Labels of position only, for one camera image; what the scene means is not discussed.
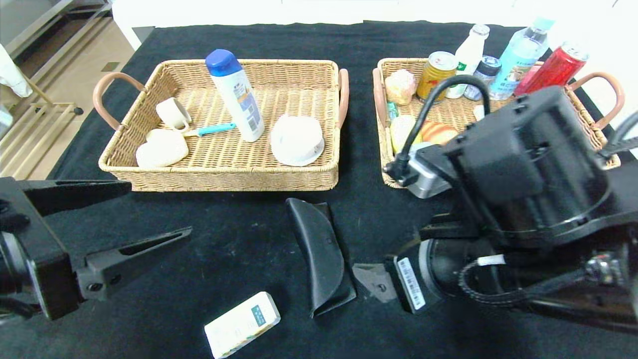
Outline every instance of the white box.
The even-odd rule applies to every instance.
[[[270,294],[259,292],[204,326],[215,359],[226,358],[279,323]]]

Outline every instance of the barcode label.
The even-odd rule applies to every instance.
[[[248,116],[248,126],[250,126],[251,131],[255,131],[257,129],[257,119],[255,118],[255,108],[250,105],[248,107],[247,112],[250,114]]]
[[[408,258],[403,258],[397,263],[399,265],[399,271],[401,272],[405,288],[408,290],[408,297],[412,302],[412,307],[414,307],[415,310],[423,307],[426,304],[426,300],[423,298],[423,292],[421,292],[421,287],[414,275],[410,260]]]
[[[242,109],[246,114],[246,121],[248,122],[250,130],[254,132],[259,126],[260,116],[259,111],[257,110],[255,98],[252,95],[250,95],[250,97],[242,103]]]

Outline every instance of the red can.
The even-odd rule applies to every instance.
[[[567,82],[585,65],[590,55],[580,46],[565,42],[530,79],[524,79],[514,90],[514,95],[532,93],[548,86],[567,85]]]

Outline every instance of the green object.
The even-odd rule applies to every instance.
[[[264,319],[262,310],[259,308],[259,305],[255,305],[252,308],[253,317],[255,317],[255,321],[257,322],[257,326],[262,326],[266,324],[266,319]]]
[[[390,121],[397,118],[399,116],[399,111],[397,110],[397,105],[394,102],[388,102],[388,118]]]

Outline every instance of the wicker basket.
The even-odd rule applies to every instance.
[[[423,66],[427,62],[427,59],[394,59],[387,58],[379,61],[377,68],[373,70],[373,82],[375,92],[375,107],[376,107],[376,124],[379,131],[379,150],[381,154],[382,168],[388,162],[394,159],[392,154],[392,143],[390,139],[390,127],[387,121],[386,99],[385,99],[385,83],[386,77],[391,75],[397,70],[405,69],[417,78],[417,82],[421,78]],[[603,117],[598,122],[594,122],[589,112],[584,108],[581,101],[574,94],[574,90],[582,86],[585,82],[594,77],[602,77],[609,82],[614,91],[616,92],[616,106],[613,110]],[[611,75],[602,72],[591,73],[577,82],[565,86],[565,92],[571,102],[574,105],[576,113],[581,120],[582,129],[590,139],[592,148],[600,150],[602,146],[607,143],[605,135],[602,133],[602,129],[609,124],[611,119],[617,115],[625,103],[625,96],[618,81]],[[492,110],[499,109],[507,104],[511,99],[501,101],[490,101]],[[480,104],[480,102],[469,100],[465,97],[458,99],[444,99],[442,102],[436,104],[427,114],[428,121],[436,121],[445,123],[446,125],[452,125],[457,131],[462,132],[468,123],[474,122],[473,109],[474,106]],[[418,117],[423,103],[416,98],[412,98],[412,102],[408,105],[398,105],[397,109],[399,114],[411,114],[415,118]],[[614,155],[607,163],[607,169],[620,166],[620,159],[617,155]],[[399,186],[390,176],[382,172],[383,182],[392,188],[403,188]]]
[[[160,63],[146,86],[123,73],[106,75],[93,93],[98,113],[115,129],[99,166],[133,190],[171,191],[319,191],[339,179],[339,133],[348,109],[348,72],[323,60],[240,60],[253,86],[265,132],[255,142],[239,131],[187,137],[189,154],[157,169],[137,167],[135,151],[153,128],[164,128],[155,105],[173,96],[193,118],[192,128],[231,122],[203,60]],[[141,92],[119,124],[102,106],[104,90],[114,79],[126,79]],[[283,114],[319,120],[324,151],[305,167],[282,165],[270,149],[270,129]]]

